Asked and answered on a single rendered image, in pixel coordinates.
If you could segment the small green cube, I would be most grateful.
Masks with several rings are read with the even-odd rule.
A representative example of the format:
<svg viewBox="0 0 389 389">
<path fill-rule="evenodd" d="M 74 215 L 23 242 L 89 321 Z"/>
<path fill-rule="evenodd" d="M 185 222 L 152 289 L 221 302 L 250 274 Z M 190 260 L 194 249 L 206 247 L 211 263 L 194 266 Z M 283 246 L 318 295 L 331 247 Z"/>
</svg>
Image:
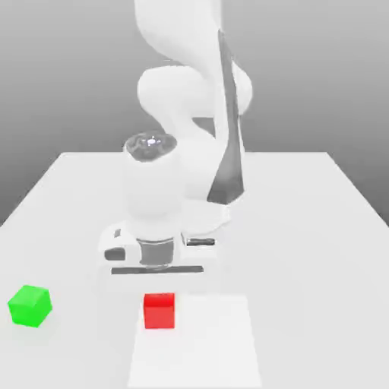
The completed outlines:
<svg viewBox="0 0 389 389">
<path fill-rule="evenodd" d="M 24 285 L 8 301 L 11 320 L 14 324 L 38 328 L 52 311 L 48 289 Z"/>
</svg>

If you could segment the small red cube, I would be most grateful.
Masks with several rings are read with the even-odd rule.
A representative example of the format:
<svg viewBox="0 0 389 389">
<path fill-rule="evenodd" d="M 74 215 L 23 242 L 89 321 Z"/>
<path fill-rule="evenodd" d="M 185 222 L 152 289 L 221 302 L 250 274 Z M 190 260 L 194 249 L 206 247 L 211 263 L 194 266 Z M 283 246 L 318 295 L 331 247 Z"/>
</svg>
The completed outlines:
<svg viewBox="0 0 389 389">
<path fill-rule="evenodd" d="M 144 295 L 144 327 L 146 329 L 173 329 L 175 327 L 175 294 L 146 293 Z"/>
</svg>

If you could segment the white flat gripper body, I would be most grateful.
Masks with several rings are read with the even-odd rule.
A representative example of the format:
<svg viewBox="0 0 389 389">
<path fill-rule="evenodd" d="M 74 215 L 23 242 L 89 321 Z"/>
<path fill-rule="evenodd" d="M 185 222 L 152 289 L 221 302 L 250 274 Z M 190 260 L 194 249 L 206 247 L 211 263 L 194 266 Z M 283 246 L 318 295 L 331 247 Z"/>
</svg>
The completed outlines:
<svg viewBox="0 0 389 389">
<path fill-rule="evenodd" d="M 112 265 L 107 276 L 111 284 L 162 284 L 186 283 L 201 280 L 207 276 L 207 267 L 196 263 L 164 264 L 142 266 L 124 264 Z"/>
</svg>

